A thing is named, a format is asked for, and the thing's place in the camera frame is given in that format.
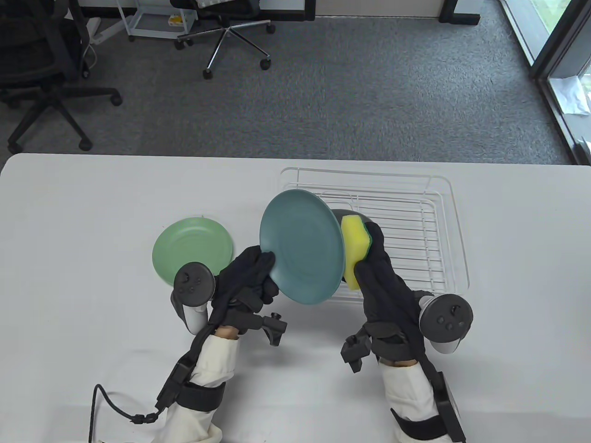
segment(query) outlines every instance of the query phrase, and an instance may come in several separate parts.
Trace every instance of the white cloth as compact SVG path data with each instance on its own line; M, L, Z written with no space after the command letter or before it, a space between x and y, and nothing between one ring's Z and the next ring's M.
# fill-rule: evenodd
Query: white cloth
M379 364L386 387L386 400L396 413L411 421L422 421L435 417L437 407L433 398L433 387L421 368L421 364L408 367L392 367ZM394 435L400 443L421 443L403 433L394 417ZM448 435L430 440L431 443L451 443Z
M239 340L210 335L203 343L191 381L216 387L234 376ZM152 443L220 443L222 431L212 424L215 411L201 412L174 403L166 414L166 424Z
M548 82L563 113L591 115L583 83L581 83L578 76L567 77L566 79L550 79Z
M227 340L211 335L203 344L191 381L199 386L216 387L234 375L239 340ZM437 415L433 388L419 363L410 367L391 367L380 363L386 399L396 413L412 421L426 420ZM200 412L170 406L166 424L152 443L220 443L222 431L212 424L215 411ZM424 443L408 437L392 417L394 435L400 443ZM449 436L431 443L451 443Z

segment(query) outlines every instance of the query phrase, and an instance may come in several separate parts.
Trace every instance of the black cable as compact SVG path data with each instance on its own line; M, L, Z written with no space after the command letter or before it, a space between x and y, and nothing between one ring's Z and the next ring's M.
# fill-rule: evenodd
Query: black cable
M119 415L122 415L127 420L130 420L135 425L154 423L163 411L163 409L159 409L158 411L153 412L153 413L149 413L148 415L128 414L127 412L123 411L121 408L117 407L111 401L111 399L109 398L109 396L105 392L104 387L102 387L101 385L96 385L94 391L92 392L92 406L90 407L90 427L89 427L89 431L88 431L88 443L92 443L92 437L93 437L93 434L95 431L95 407L96 407L96 394L98 393L98 391L100 391L100 393L103 395L103 398L105 399L107 404L113 409L113 411L115 411Z

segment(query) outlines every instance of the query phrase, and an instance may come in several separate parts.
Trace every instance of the cable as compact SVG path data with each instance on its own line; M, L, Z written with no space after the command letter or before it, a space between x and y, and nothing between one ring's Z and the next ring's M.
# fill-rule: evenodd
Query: cable
M103 398L107 402L107 404L119 415L122 415L126 419L130 420L135 425L143 425L148 423L154 423L160 414L162 413L163 409L159 409L157 412L149 413L148 415L131 415L127 412L123 411L121 408L117 407L109 398L107 393L105 392L105 388L101 385L96 385L94 391L92 392L92 406L90 407L90 427L88 431L88 443L92 443L92 437L95 431L95 406L96 406L96 394L100 391L103 395Z
M96 64L98 63L98 61L99 61L99 56L96 54L96 51L95 51L95 49L94 49L94 48L92 47L92 45L89 43L89 44L88 44L88 46L86 47L86 49L84 50L84 54L82 54L82 60L84 60L84 58L86 57L86 54L88 53L88 50L89 50L89 49L90 49L90 50L92 51L92 53L95 55L95 60L94 60L94 62L92 63L92 65L90 65L90 66L88 67L88 70L90 71L90 70L91 70L91 69L93 69L93 68L96 66Z
M89 49L92 51L92 53L95 55L95 61L94 61L94 63L88 67L88 69L90 70L90 69L93 69L93 68L96 66L96 63L98 63L98 61L99 61L99 56L98 56L98 55L96 55L96 51L95 51L95 49L92 47L92 45L88 45L88 47L89 47Z

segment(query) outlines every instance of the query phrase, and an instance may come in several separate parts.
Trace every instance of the white sleeve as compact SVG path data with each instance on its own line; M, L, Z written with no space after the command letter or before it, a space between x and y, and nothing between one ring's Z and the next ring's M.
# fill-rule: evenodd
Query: white sleeve
M379 364L386 387L386 400L390 408L407 420L422 421L438 415L433 387L423 372L420 363L408 367L392 367ZM400 443L424 443L403 433L396 420L394 435ZM451 443L448 435L429 440L431 443Z
M203 343L191 381L199 386L216 387L231 379L238 342L210 335ZM168 409L164 428L152 443L220 443L222 431L212 424L214 413L194 411L174 403Z

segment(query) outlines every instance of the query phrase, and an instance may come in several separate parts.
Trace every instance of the teal plate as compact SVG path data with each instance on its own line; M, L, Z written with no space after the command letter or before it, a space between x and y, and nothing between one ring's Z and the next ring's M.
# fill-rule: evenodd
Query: teal plate
M168 226L158 237L152 250L156 273L169 285L180 268L200 262L218 275L230 264L232 238L218 222L205 217L191 217Z
M275 253L271 278L298 303L328 300L345 271L345 246L339 223L326 203L308 191L277 195L265 209L261 249Z

